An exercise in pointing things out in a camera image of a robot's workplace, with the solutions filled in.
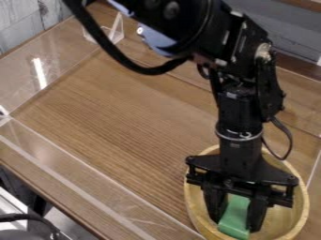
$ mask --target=green object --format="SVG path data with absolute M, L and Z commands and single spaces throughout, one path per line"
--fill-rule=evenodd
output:
M 224 215 L 218 223 L 218 231 L 239 240 L 250 238 L 250 231 L 246 229 L 248 205 L 247 198 L 231 195 Z

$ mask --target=wood grain surface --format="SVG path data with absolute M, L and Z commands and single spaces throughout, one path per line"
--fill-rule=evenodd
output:
M 95 4 L 91 11 L 101 24 L 111 24 L 113 10 Z M 141 45 L 133 34 L 135 26 L 132 21 L 125 20 L 127 34 L 119 46 L 137 62 L 156 65 L 163 59 Z M 71 41 L 65 39 L 67 48 Z M 294 137 L 290 163 L 307 182 L 321 146 L 321 86 L 282 68 L 278 76 L 289 93 L 287 110 L 282 112 L 281 119 Z M 196 76 L 192 63 L 171 74 L 147 77 L 128 72 L 103 52 L 97 52 L 18 109 L 13 117 L 83 159 L 96 171 L 191 226 L 183 197 L 184 157 L 218 143 L 214 136 L 216 109 L 207 89 L 208 83 Z M 270 125 L 266 136 L 275 151 L 286 151 L 287 141 Z M 26 142 L 38 156 L 50 158 L 50 151 L 38 149 L 36 142 Z M 100 238 L 111 235 L 108 231 L 117 233 L 113 228 L 107 230 L 111 221 L 100 216 L 96 209 L 91 210 L 92 204 L 79 199 L 75 192 L 68 194 L 64 186 L 56 187 L 36 166 L 21 159 L 10 161 L 10 158 L 18 157 L 4 149 L 4 165 Z M 97 181 L 88 177 L 84 181 L 84 168 L 76 171 L 72 165 L 64 163 L 60 166 L 59 162 L 63 159 L 56 157 L 55 161 L 44 160 L 42 164 L 68 178 L 73 177 L 73 184 L 103 203 L 107 200 L 101 191 L 103 179 Z M 61 198 L 64 191 L 73 199 Z M 85 203 L 83 208 L 88 209 L 81 210 L 80 203 Z M 318 237 L 303 230 L 298 239 Z

